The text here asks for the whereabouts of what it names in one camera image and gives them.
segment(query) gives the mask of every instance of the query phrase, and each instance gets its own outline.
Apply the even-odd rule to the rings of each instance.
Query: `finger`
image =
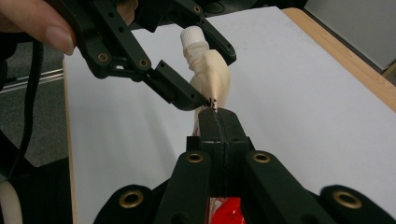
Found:
[[[0,0],[0,14],[36,40],[71,55],[76,38],[69,24],[43,0]]]
[[[120,13],[127,25],[134,21],[134,11],[137,8],[137,0],[121,1],[117,4],[117,11]]]

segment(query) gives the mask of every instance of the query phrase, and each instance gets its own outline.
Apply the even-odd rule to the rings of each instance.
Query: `white paper sheet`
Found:
[[[356,189],[396,217],[395,114],[275,7],[208,19],[232,44],[227,108],[256,149],[274,153],[307,189]],[[184,78],[181,28],[134,31],[153,66]],[[78,223],[92,223],[117,189],[154,188],[172,173],[191,134],[178,111],[144,83],[95,78],[78,51],[65,58]]]

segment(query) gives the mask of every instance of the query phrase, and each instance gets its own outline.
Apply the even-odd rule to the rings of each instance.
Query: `black plastic part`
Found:
[[[396,223],[395,219],[369,198],[344,186],[324,188],[320,193],[319,202],[338,223]]]
[[[206,153],[191,150],[181,154],[153,223],[207,223],[209,177]]]
[[[249,151],[244,161],[244,195],[257,200],[268,223],[336,223],[274,155]]]
[[[164,61],[160,61],[155,70],[148,72],[143,81],[166,102],[180,110],[193,110],[206,102],[200,92]]]
[[[241,188],[240,158],[248,151],[249,141],[234,112],[218,108],[198,115],[200,150],[212,159],[211,196],[231,197]]]
[[[47,0],[72,26],[77,46],[96,77],[133,77],[150,69],[149,57],[108,0]]]
[[[136,23],[154,32],[160,21],[166,18],[182,28],[197,25],[202,28],[211,49],[215,49],[230,65],[236,61],[236,53],[227,39],[204,16],[200,6],[191,0],[145,0],[139,2]]]
[[[0,60],[0,91],[6,85],[8,66],[6,61]]]
[[[164,62],[153,71],[151,61],[111,1],[47,0],[47,2],[72,26],[76,33],[78,48],[96,77],[129,77],[136,82],[144,80],[163,99],[181,110],[193,110],[205,103],[204,96],[168,65],[163,67]],[[170,0],[143,2],[143,5],[162,6],[162,9],[175,6]],[[151,14],[150,7],[146,9],[149,17],[145,20],[161,19],[162,15]],[[226,41],[220,34],[219,38],[220,41]]]
[[[126,186],[111,195],[94,223],[146,224],[150,219],[152,200],[153,194],[150,189],[138,185]]]

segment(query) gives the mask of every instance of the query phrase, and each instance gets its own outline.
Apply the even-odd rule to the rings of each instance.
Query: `white cap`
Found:
[[[183,32],[181,32],[180,38],[181,44],[183,45],[183,50],[193,43],[206,42],[204,33],[198,26],[187,27],[183,30]]]

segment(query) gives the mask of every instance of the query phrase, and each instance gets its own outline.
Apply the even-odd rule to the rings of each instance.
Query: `plastic bottle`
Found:
[[[230,89],[230,70],[222,56],[216,50],[209,49],[200,27],[186,28],[180,38],[184,57],[194,72],[190,84],[209,101],[209,105],[195,109],[193,135],[199,135],[199,112],[208,107],[217,109],[225,106]]]

